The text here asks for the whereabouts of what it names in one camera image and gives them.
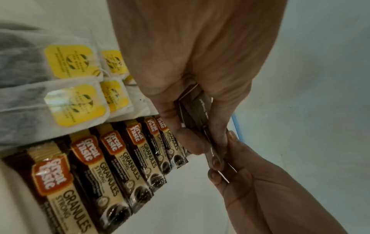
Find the brown packaging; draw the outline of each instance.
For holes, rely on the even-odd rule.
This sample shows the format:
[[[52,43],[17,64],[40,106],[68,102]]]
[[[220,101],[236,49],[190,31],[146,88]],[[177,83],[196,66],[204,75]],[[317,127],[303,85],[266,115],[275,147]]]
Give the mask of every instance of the brown packaging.
[[[186,89],[177,102],[180,119],[185,126],[200,131],[211,144],[210,151],[205,154],[209,168],[213,168],[213,157],[223,162],[224,152],[226,152],[216,145],[208,128],[208,116],[211,105],[211,98],[204,93],[198,84]]]
[[[127,120],[114,123],[114,127],[126,139],[129,144],[129,152],[136,165],[140,168],[151,190],[155,192],[166,183],[166,178],[155,161],[150,146],[142,133],[141,124],[136,120]]]
[[[168,127],[163,122],[162,117],[159,115],[155,116],[157,121],[158,128],[160,130],[163,142],[165,144],[165,148],[167,150],[167,156],[170,160],[173,167],[180,168],[185,165],[188,160],[183,155],[180,145],[178,144],[176,138],[170,132]]]
[[[157,159],[158,165],[161,168],[161,171],[164,175],[167,175],[171,171],[171,163],[167,157],[167,152],[165,149],[165,144],[163,142],[162,136],[159,133],[159,129],[155,118],[148,116],[148,117],[140,117],[136,119],[139,123],[141,123],[141,128],[143,133],[148,140],[149,146]]]
[[[95,216],[83,191],[69,172],[67,147],[47,142],[4,159],[16,170],[47,216],[52,233],[97,234]]]
[[[118,188],[96,136],[82,130],[64,140],[71,148],[68,158],[75,166],[73,172],[95,207],[101,226],[106,232],[113,232],[131,216],[131,208]]]
[[[118,131],[113,129],[110,123],[98,125],[95,130],[108,165],[117,177],[118,185],[128,197],[134,213],[138,212],[153,196],[149,186],[136,167]]]

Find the hand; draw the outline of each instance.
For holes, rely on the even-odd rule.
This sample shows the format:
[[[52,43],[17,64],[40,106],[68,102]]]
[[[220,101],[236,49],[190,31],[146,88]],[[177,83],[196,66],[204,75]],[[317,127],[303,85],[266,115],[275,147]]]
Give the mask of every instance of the hand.
[[[320,203],[283,169],[263,159],[231,131],[222,174],[208,176],[224,198],[230,221],[238,234],[335,233],[343,227]],[[221,165],[215,160],[214,168]]]
[[[192,153],[209,151],[209,144],[181,128],[173,102],[199,83],[214,98],[211,134],[226,147],[227,123],[275,42],[286,1],[108,0],[130,73]]]

